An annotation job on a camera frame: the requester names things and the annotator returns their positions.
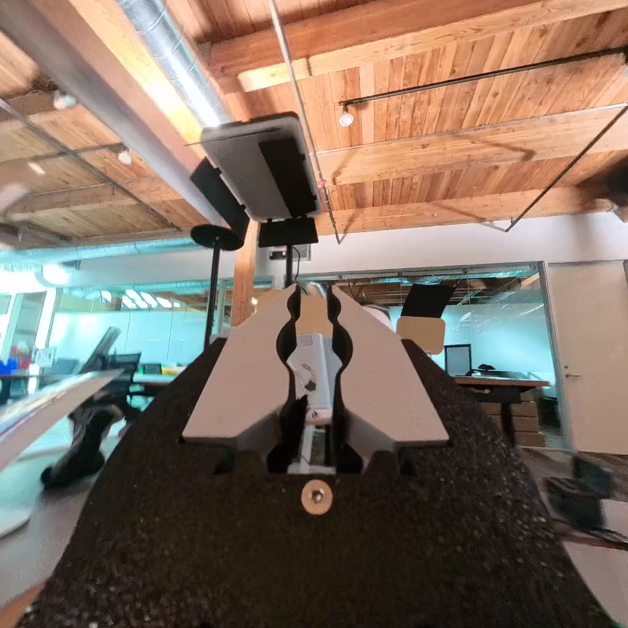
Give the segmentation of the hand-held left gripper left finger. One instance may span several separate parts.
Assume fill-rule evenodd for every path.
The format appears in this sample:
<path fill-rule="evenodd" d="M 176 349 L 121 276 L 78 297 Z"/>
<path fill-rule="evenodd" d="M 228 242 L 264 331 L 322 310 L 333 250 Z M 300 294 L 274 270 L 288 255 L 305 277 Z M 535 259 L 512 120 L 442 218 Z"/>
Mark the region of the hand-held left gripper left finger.
<path fill-rule="evenodd" d="M 183 430 L 186 444 L 259 454 L 285 473 L 301 441 L 301 399 L 288 358 L 301 290 L 291 285 L 230 333 Z"/>

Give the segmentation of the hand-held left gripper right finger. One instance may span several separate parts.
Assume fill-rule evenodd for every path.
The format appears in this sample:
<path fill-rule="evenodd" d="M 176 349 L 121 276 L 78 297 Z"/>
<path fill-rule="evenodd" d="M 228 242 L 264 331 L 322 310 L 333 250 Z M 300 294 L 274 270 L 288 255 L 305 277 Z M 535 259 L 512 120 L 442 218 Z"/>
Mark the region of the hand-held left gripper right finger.
<path fill-rule="evenodd" d="M 335 376 L 332 459 L 360 474 L 379 452 L 444 446 L 449 434 L 402 340 L 338 287 L 328 288 Z"/>

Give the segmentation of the brown wooden desk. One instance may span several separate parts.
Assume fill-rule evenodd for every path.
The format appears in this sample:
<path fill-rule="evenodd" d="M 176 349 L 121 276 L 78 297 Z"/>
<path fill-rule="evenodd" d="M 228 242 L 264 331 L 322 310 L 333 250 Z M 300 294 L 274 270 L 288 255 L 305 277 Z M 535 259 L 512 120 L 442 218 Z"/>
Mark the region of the brown wooden desk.
<path fill-rule="evenodd" d="M 550 386 L 548 381 L 505 378 L 495 375 L 454 377 L 482 407 L 483 412 L 513 442 L 522 444 L 523 435 L 539 434 L 536 404 L 524 396 Z"/>

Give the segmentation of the small black monitor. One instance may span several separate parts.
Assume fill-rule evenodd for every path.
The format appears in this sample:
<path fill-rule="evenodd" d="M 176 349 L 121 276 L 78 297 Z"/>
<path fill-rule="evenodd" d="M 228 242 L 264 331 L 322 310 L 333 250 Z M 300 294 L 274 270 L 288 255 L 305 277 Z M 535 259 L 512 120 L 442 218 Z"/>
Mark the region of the small black monitor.
<path fill-rule="evenodd" d="M 467 376 L 473 370 L 470 343 L 445 345 L 445 371 L 451 377 Z"/>

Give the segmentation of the black light stand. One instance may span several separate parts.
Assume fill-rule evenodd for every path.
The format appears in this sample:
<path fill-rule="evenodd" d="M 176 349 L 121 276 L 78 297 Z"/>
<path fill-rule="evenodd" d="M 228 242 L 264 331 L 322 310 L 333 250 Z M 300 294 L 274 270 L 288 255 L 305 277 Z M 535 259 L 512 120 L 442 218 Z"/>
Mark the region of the black light stand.
<path fill-rule="evenodd" d="M 286 247 L 284 288 L 288 288 L 294 283 L 298 284 L 301 263 L 302 261 L 308 261 L 309 255 L 309 244 Z"/>

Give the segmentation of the stack of cardboard boxes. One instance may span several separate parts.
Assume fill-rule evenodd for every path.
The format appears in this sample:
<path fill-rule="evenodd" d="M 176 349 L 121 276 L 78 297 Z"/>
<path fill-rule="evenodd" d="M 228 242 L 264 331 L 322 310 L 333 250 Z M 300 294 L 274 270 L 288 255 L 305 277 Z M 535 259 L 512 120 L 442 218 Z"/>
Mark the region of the stack of cardboard boxes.
<path fill-rule="evenodd" d="M 549 435 L 561 435 L 558 400 L 544 388 L 494 386 L 474 396 L 514 445 L 544 448 Z"/>

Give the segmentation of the black floor lamp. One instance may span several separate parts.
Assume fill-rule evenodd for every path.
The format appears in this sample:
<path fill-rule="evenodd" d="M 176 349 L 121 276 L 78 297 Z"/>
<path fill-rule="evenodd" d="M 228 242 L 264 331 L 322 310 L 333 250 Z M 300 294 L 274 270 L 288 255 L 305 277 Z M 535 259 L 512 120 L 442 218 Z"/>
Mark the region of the black floor lamp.
<path fill-rule="evenodd" d="M 214 324 L 220 254 L 222 251 L 236 251 L 240 249 L 244 245 L 244 240 L 240 239 L 240 237 L 231 229 L 210 224 L 195 226 L 191 230 L 190 235 L 195 244 L 212 251 L 205 336 L 203 340 L 203 350 L 207 350 L 211 344 L 212 329 Z"/>

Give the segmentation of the white double door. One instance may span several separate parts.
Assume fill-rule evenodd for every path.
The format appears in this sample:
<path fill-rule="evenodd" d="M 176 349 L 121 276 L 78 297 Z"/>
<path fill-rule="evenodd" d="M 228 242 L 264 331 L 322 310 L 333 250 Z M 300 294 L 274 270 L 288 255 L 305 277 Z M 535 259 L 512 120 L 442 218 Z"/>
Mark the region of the white double door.
<path fill-rule="evenodd" d="M 567 438 L 627 455 L 627 262 L 549 264 L 546 278 Z"/>

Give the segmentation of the grey battery charger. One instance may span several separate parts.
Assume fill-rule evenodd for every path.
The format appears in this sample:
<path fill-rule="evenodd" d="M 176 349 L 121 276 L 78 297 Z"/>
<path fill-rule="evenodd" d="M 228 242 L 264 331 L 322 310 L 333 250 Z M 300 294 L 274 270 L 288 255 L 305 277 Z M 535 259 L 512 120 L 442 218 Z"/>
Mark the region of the grey battery charger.
<path fill-rule="evenodd" d="M 614 476 L 608 467 L 581 456 L 571 460 L 571 478 L 548 477 L 545 488 L 553 508 L 579 530 L 604 529 L 602 500 L 612 496 Z"/>

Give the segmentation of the black light panel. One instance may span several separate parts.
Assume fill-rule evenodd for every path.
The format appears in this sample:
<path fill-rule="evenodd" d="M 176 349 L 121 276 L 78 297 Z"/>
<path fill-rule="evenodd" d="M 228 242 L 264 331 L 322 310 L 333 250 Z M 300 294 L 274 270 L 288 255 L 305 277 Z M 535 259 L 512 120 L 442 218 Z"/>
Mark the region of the black light panel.
<path fill-rule="evenodd" d="M 296 113 L 205 128 L 201 145 L 206 157 L 190 179 L 225 228 L 245 240 L 259 223 L 259 247 L 318 243 L 322 201 Z"/>

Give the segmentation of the wood-edged grey table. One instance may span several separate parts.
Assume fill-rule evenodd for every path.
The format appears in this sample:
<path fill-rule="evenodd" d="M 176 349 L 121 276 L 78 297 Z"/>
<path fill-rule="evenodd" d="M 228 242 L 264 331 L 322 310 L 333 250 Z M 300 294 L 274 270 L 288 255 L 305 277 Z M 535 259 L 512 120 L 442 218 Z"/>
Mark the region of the wood-edged grey table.
<path fill-rule="evenodd" d="M 95 477 L 45 491 L 40 475 L 71 443 L 59 420 L 1 472 L 1 512 L 29 511 L 29 521 L 1 540 L 1 608 L 45 582 L 71 537 Z"/>

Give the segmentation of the large black wall screen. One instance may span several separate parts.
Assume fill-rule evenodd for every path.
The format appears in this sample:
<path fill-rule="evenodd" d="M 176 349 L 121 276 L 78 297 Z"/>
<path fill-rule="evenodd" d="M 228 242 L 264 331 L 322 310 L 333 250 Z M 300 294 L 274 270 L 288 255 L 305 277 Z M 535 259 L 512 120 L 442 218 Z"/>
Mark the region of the large black wall screen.
<path fill-rule="evenodd" d="M 454 292 L 452 286 L 413 284 L 400 316 L 440 319 Z"/>

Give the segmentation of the wooden support post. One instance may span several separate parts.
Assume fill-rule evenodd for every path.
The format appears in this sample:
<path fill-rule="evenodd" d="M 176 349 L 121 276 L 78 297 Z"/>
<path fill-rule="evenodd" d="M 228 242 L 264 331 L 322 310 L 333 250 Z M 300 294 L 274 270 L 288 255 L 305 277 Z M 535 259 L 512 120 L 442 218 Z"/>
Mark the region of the wooden support post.
<path fill-rule="evenodd" d="M 259 223 L 248 225 L 243 247 L 236 254 L 232 290 L 231 327 L 237 327 L 251 316 Z"/>

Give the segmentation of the silver air duct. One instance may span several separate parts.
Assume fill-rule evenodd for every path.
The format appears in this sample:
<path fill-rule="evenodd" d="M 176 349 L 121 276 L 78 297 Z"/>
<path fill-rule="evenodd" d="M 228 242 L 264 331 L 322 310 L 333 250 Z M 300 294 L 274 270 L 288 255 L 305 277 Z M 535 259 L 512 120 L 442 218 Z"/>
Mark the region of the silver air duct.
<path fill-rule="evenodd" d="M 116 1 L 150 55 L 202 128 L 233 121 L 164 1 Z"/>

